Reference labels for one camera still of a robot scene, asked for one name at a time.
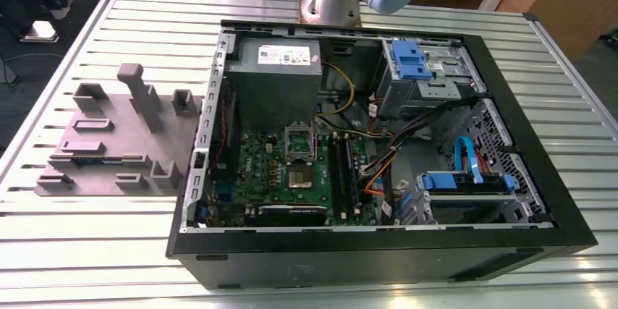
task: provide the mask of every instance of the green motherboard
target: green motherboard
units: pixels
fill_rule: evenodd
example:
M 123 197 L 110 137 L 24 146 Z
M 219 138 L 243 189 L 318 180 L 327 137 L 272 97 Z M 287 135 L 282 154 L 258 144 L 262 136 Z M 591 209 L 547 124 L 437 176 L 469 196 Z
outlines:
M 289 204 L 294 206 L 322 206 L 327 208 L 327 226 L 375 225 L 375 203 L 373 200 L 359 205 L 355 216 L 335 213 L 331 197 L 329 168 L 329 137 L 315 136 L 314 146 L 307 139 L 290 138 L 289 147 L 297 152 L 315 148 L 314 161 L 286 160 L 285 133 L 254 133 L 242 135 L 239 171 L 234 188 L 215 190 L 228 192 L 228 200 L 219 201 L 218 221 L 220 226 L 246 227 L 244 215 L 251 206 Z M 367 163 L 365 141 L 350 138 L 355 169 Z

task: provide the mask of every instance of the power supply label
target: power supply label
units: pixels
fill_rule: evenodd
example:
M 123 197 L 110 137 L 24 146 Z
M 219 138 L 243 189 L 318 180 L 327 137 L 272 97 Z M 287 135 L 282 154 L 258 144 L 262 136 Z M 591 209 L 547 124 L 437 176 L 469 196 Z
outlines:
M 258 64 L 311 65 L 310 48 L 306 46 L 262 45 Z

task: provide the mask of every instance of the metal table surface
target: metal table surface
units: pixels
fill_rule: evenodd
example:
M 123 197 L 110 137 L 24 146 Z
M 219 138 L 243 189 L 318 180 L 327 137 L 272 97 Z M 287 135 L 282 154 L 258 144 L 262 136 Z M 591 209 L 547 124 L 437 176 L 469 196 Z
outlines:
M 175 197 L 40 198 L 35 181 L 79 83 L 128 93 L 120 63 L 159 95 L 203 95 L 224 18 L 297 22 L 297 0 L 102 0 L 0 160 L 0 306 L 88 308 L 616 308 L 618 127 L 545 29 L 519 14 L 410 7 L 366 27 L 482 35 L 596 231 L 600 246 L 489 282 L 207 291 L 164 257 Z

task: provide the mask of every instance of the motherboard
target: motherboard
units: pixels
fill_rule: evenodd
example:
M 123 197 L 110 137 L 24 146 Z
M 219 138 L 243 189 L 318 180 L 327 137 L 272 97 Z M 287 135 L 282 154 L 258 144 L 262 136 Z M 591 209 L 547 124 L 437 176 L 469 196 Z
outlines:
M 282 215 L 295 213 L 310 220 L 322 215 L 325 226 L 375 225 L 375 203 L 359 200 L 355 184 L 367 161 L 365 141 L 357 136 L 244 132 L 236 181 L 216 182 L 210 194 L 211 224 L 247 227 L 259 224 L 254 219 L 260 214 L 285 222 Z M 346 164 L 350 170 L 342 173 Z

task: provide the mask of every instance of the ram slot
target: ram slot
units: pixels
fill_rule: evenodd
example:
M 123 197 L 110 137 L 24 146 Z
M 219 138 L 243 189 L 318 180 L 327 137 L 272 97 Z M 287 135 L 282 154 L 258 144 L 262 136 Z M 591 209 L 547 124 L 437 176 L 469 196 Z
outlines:
M 335 216 L 345 216 L 345 176 L 341 172 L 339 142 L 337 137 L 329 141 L 330 195 Z
M 346 197 L 347 197 L 347 212 L 355 213 L 358 207 L 358 188 L 357 188 L 357 169 L 355 169 L 355 157 L 351 150 L 351 142 L 347 138 L 339 139 L 341 148 L 343 150 L 345 157 L 345 173 L 346 173 Z
M 329 142 L 329 170 L 334 213 L 346 219 L 355 214 L 358 190 L 351 145 L 345 138 Z

